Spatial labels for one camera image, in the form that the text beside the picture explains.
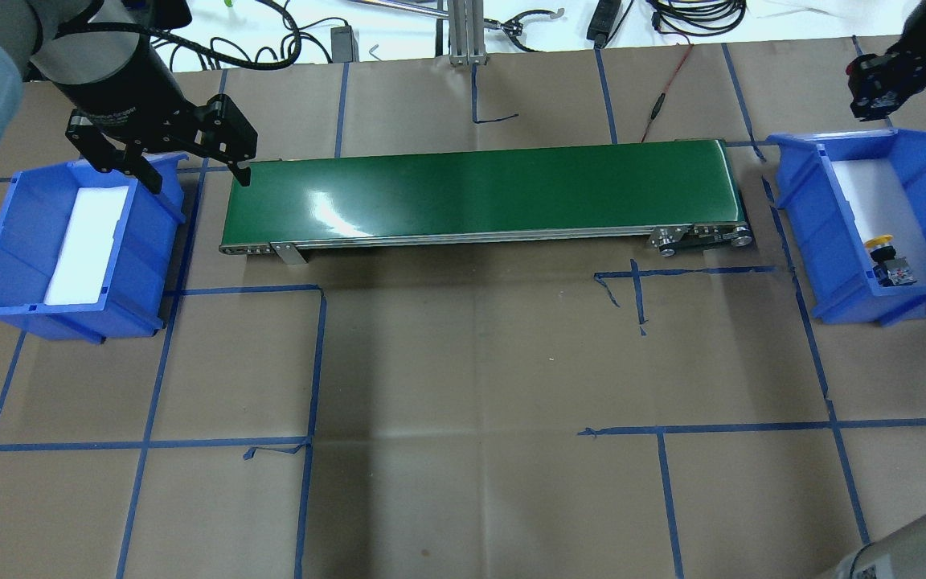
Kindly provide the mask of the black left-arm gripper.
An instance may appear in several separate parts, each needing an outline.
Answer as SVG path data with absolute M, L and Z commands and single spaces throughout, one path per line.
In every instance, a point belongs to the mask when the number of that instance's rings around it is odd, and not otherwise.
M 251 184 L 258 134 L 246 115 L 227 94 L 203 105 L 188 101 L 154 49 L 137 48 L 103 80 L 67 84 L 65 95 L 75 106 L 67 140 L 100 172 L 129 173 L 159 195 L 161 153 L 190 153 L 221 162 L 240 186 Z

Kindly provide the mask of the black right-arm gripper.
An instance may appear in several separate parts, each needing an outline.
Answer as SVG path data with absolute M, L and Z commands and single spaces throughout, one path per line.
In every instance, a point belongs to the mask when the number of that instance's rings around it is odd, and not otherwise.
M 926 38 L 901 38 L 885 54 L 878 55 L 871 79 L 877 84 L 872 103 L 884 118 L 895 113 L 908 99 L 926 89 Z

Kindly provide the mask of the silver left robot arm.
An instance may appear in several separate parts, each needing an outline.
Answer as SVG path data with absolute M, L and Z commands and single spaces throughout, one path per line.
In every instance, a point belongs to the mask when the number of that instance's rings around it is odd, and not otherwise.
M 151 193 L 162 176 L 151 154 L 190 153 L 224 164 L 243 186 L 258 134 L 230 96 L 185 98 L 147 25 L 125 1 L 0 1 L 0 143 L 18 113 L 23 77 L 38 70 L 72 103 L 64 135 L 96 171 L 138 179 Z

